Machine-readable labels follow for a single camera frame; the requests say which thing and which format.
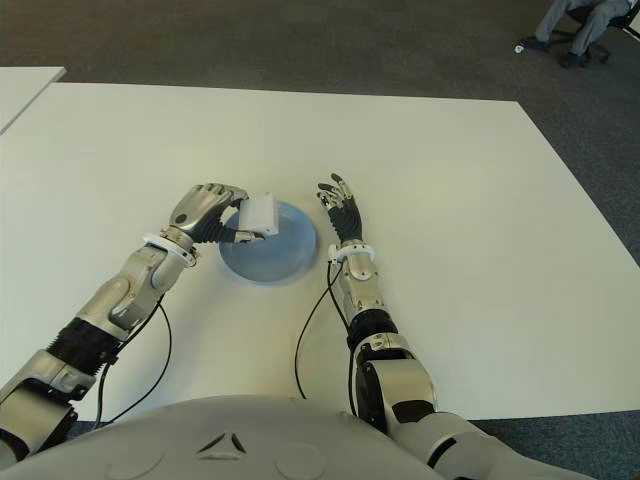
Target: light blue plate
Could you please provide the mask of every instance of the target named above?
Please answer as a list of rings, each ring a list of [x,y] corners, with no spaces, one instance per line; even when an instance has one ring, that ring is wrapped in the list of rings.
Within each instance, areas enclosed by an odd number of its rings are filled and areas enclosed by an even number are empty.
[[[301,274],[316,252],[316,230],[302,211],[278,202],[278,235],[254,243],[221,243],[220,255],[227,266],[251,282],[283,283]],[[238,227],[236,212],[226,225]]]

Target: black wire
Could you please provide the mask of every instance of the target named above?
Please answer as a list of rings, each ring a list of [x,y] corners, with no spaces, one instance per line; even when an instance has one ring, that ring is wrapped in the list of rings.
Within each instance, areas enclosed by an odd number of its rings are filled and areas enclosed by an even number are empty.
[[[122,352],[122,350],[124,350],[124,348],[125,348],[127,345],[129,345],[129,344],[131,343],[131,341],[132,341],[134,338],[136,338],[136,337],[138,336],[138,334],[139,334],[139,333],[144,329],[144,327],[146,327],[146,326],[147,326],[147,324],[151,321],[151,319],[153,318],[153,316],[155,315],[155,313],[158,311],[158,308],[160,308],[160,309],[162,310],[162,313],[164,314],[164,318],[165,318],[165,320],[166,320],[166,322],[167,322],[167,328],[169,329],[169,355],[168,355],[168,357],[167,357],[167,363],[165,364],[165,367],[164,367],[164,369],[162,370],[162,375],[164,375],[164,372],[165,372],[165,370],[166,370],[166,368],[167,368],[167,365],[168,365],[168,362],[169,362],[169,358],[171,357],[171,343],[172,343],[172,338],[171,338],[171,326],[169,325],[169,318],[167,317],[167,313],[164,311],[164,308],[163,308],[163,307],[162,307],[162,305],[161,305],[161,302],[162,302],[162,299],[163,299],[163,298],[164,298],[164,295],[162,295],[162,296],[158,299],[158,303],[156,303],[156,305],[153,307],[153,310],[151,310],[151,313],[150,313],[150,314],[149,314],[149,316],[146,318],[146,320],[145,320],[144,322],[142,322],[142,323],[140,324],[140,326],[136,329],[136,331],[135,331],[135,332],[133,332],[133,333],[129,336],[129,338],[127,338],[127,339],[122,343],[122,345],[120,345],[120,346],[116,349],[115,353],[114,353],[114,354],[113,354],[113,356],[112,356],[111,363],[107,363],[107,364],[104,366],[104,368],[102,369],[102,373],[100,374],[100,383],[99,383],[99,385],[98,385],[98,408],[97,408],[97,412],[96,412],[96,419],[95,419],[95,421],[94,421],[94,423],[93,423],[93,426],[91,427],[91,430],[95,430],[96,428],[99,428],[99,427],[100,427],[100,422],[101,422],[101,420],[102,420],[102,404],[103,404],[103,397],[104,397],[104,384],[105,384],[105,381],[106,381],[106,379],[107,379],[107,373],[109,373],[109,368],[111,368],[111,365],[113,365],[113,362],[116,360],[116,358],[117,358],[118,354],[119,354],[120,352]],[[114,420],[115,420],[115,418],[112,418],[109,422],[106,422],[106,424],[109,424],[109,423],[113,422]]]
[[[342,324],[344,325],[344,329],[347,331],[347,335],[349,335],[351,329],[349,328],[349,325],[347,324],[347,320],[346,318],[344,318],[344,314],[342,313],[342,309],[340,308],[340,306],[338,305],[338,302],[336,301],[336,297],[333,294],[333,289],[331,288],[332,284],[329,282],[329,271],[327,270],[327,288],[329,289],[329,295],[331,295],[331,300],[333,301],[333,306],[336,307],[336,311],[338,312],[338,315],[340,315],[340,320],[342,320]],[[349,394],[349,407],[351,407],[351,413],[353,414],[354,417],[357,417],[358,415],[356,414],[356,407],[355,404],[353,403],[353,386],[352,386],[352,376],[353,376],[353,353],[351,351],[349,351],[349,374],[347,377],[347,392]]]
[[[309,326],[309,322],[313,318],[313,314],[316,313],[316,310],[318,309],[318,306],[320,305],[320,302],[322,302],[324,297],[331,290],[331,286],[333,286],[333,284],[338,279],[338,276],[340,275],[340,272],[342,271],[342,265],[343,264],[341,263],[340,264],[340,269],[338,270],[338,273],[336,273],[336,276],[333,277],[332,281],[328,282],[329,285],[327,285],[327,288],[325,288],[324,292],[322,292],[322,295],[320,295],[320,298],[318,299],[316,304],[313,306],[313,309],[311,310],[311,313],[307,317],[307,321],[304,323],[304,327],[302,327],[302,331],[300,332],[300,336],[298,337],[298,343],[296,344],[296,353],[295,353],[295,355],[293,357],[293,372],[295,373],[295,376],[296,376],[296,384],[298,385],[298,391],[300,392],[300,395],[302,396],[302,398],[304,398],[305,400],[306,400],[307,396],[304,394],[304,391],[302,390],[302,385],[300,384],[300,375],[298,374],[298,352],[300,351],[300,343],[302,342],[302,337],[304,336],[304,332],[307,330],[307,327]],[[331,272],[331,262],[329,262],[327,264],[327,277],[328,278],[330,278],[329,277],[330,272]]]
[[[107,363],[102,370],[102,375],[100,375],[100,384],[98,385],[98,411],[96,413],[96,420],[93,422],[93,426],[91,430],[95,430],[100,426],[100,420],[102,419],[102,397],[104,393],[104,381],[107,379],[107,372],[109,371],[109,367],[111,364]]]
[[[340,271],[338,271],[338,274],[340,274],[340,272],[342,271],[343,265],[344,265],[344,263],[341,262],[340,263]],[[330,281],[330,279],[331,279],[331,264],[329,264],[329,268],[327,268],[327,289],[329,290],[329,295],[331,295],[331,301],[333,302],[333,306],[336,307],[336,311],[338,312],[338,315],[340,315],[340,320],[342,320],[342,324],[344,325],[344,329],[347,331],[347,335],[349,335],[349,324],[347,323],[347,319],[344,318],[344,315],[342,314],[342,310],[338,306],[338,302],[336,300],[336,296],[333,294],[333,289],[331,288],[333,286],[333,283]]]
[[[167,351],[167,359],[164,362],[164,366],[162,367],[162,371],[160,372],[160,375],[158,375],[158,379],[155,381],[155,383],[151,386],[151,388],[149,388],[149,390],[147,390],[147,393],[145,393],[138,400],[136,400],[134,403],[132,403],[129,407],[125,408],[122,412],[120,412],[118,415],[116,415],[111,420],[109,420],[107,422],[107,425],[109,425],[110,423],[115,422],[117,419],[119,419],[124,414],[126,414],[130,410],[132,410],[135,407],[137,407],[141,402],[144,401],[145,398],[147,398],[149,395],[151,395],[151,393],[156,389],[156,387],[158,386],[158,384],[162,380],[162,377],[164,377],[165,372],[167,371],[167,367],[169,366],[169,362],[171,361],[171,350],[173,348],[173,334],[171,332],[171,324],[169,323],[169,317],[167,316],[167,312],[165,311],[165,309],[162,306],[162,304],[158,303],[158,307],[160,308],[160,311],[162,312],[162,315],[164,316],[165,323],[167,324],[167,332],[169,333],[169,350]]]
[[[347,378],[347,392],[349,392],[349,407],[351,407],[351,414],[354,417],[357,417],[358,414],[356,413],[356,406],[353,403],[353,385],[352,385],[352,378],[353,376],[353,353],[351,352],[351,350],[349,350],[349,375]]]

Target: person's leg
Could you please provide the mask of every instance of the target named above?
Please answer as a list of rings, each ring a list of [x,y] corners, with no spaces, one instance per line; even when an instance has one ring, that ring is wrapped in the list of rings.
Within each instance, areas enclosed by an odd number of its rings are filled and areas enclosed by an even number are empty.
[[[547,43],[549,38],[551,38],[551,32],[566,11],[578,7],[596,5],[597,3],[598,0],[554,0],[536,29],[536,39],[540,42]]]
[[[627,0],[604,0],[596,5],[584,27],[573,39],[571,53],[577,56],[584,54],[589,45],[604,33],[612,18],[625,15],[628,11]]]

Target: office chair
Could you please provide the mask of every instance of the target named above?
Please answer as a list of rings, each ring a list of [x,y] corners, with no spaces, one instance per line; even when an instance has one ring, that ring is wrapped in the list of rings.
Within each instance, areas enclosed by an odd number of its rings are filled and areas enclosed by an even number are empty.
[[[580,24],[580,27],[575,32],[565,32],[562,30],[554,30],[553,31],[554,34],[560,35],[563,38],[549,42],[549,47],[553,45],[558,45],[560,43],[573,42],[573,38],[578,34],[580,30],[582,30],[582,28],[584,28],[584,24],[587,22],[587,18],[589,17],[589,14],[591,13],[592,10],[593,10],[592,7],[578,7],[578,8],[574,8],[573,10],[569,10],[567,12],[567,15],[569,15],[569,17],[571,17],[573,20],[578,22]],[[635,31],[633,28],[630,27],[631,22],[633,21],[634,17],[638,14],[638,11],[640,11],[640,0],[636,2],[633,8],[629,10],[629,12],[626,15],[612,18],[611,21],[609,21],[608,27],[618,28],[620,30],[626,30],[634,37],[640,39],[640,33],[638,33],[637,31]],[[584,58],[584,61],[581,63],[581,66],[586,67],[589,61],[591,60],[590,50],[592,48],[602,54],[602,57],[600,58],[600,62],[606,63],[607,60],[609,60],[609,57],[611,56],[611,52],[607,50],[605,47],[603,47],[602,45],[600,45],[599,43],[593,42],[591,45],[589,45],[589,48],[585,52],[584,54],[585,58]]]

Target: white table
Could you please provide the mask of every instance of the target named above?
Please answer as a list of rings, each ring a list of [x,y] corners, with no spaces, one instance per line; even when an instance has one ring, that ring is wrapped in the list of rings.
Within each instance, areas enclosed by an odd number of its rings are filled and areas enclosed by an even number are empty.
[[[0,67],[0,135],[64,74],[63,67]]]
[[[0,382],[54,338],[195,183],[270,191],[319,235],[286,287],[242,284],[201,248],[165,304],[174,358],[137,411],[296,395],[295,341],[336,237],[315,196],[341,173],[400,331],[442,410],[469,418],[640,408],[640,270],[517,103],[54,84],[1,139]],[[301,354],[310,398],[346,408],[330,302]],[[158,374],[159,317],[109,377],[105,417]],[[95,412],[94,388],[79,405]]]

